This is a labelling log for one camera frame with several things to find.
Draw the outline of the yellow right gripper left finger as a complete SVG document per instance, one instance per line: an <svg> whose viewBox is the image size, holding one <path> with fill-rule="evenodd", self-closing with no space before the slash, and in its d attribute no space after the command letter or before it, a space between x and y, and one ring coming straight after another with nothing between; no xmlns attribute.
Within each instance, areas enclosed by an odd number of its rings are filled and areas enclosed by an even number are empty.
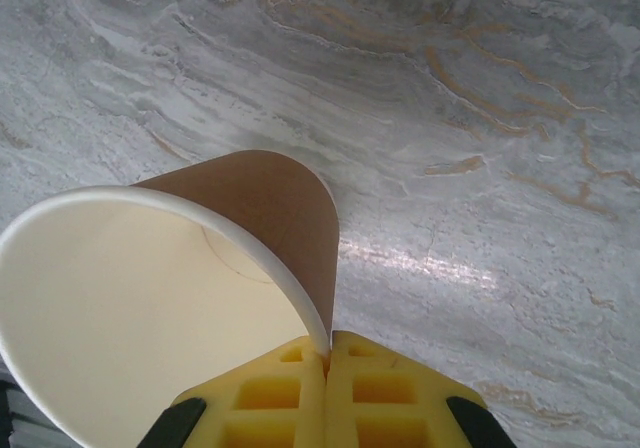
<svg viewBox="0 0 640 448"><path fill-rule="evenodd" d="M302 336L181 393L142 448L323 448L326 360Z"/></svg>

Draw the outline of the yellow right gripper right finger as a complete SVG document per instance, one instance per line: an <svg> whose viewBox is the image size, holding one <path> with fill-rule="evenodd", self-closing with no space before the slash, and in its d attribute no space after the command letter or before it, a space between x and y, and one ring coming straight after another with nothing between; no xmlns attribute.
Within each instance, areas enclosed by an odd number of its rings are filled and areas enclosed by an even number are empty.
<svg viewBox="0 0 640 448"><path fill-rule="evenodd" d="M356 333L336 331L327 448L517 448L470 387Z"/></svg>

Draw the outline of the brown paper cup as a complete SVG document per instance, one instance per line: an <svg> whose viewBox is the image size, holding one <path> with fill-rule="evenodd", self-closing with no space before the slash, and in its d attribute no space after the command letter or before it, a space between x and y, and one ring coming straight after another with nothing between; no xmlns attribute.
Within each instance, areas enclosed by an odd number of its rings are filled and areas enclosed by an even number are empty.
<svg viewBox="0 0 640 448"><path fill-rule="evenodd" d="M328 185L271 151L66 191L0 233L0 357L82 448L135 448L188 388L327 354L338 245Z"/></svg>

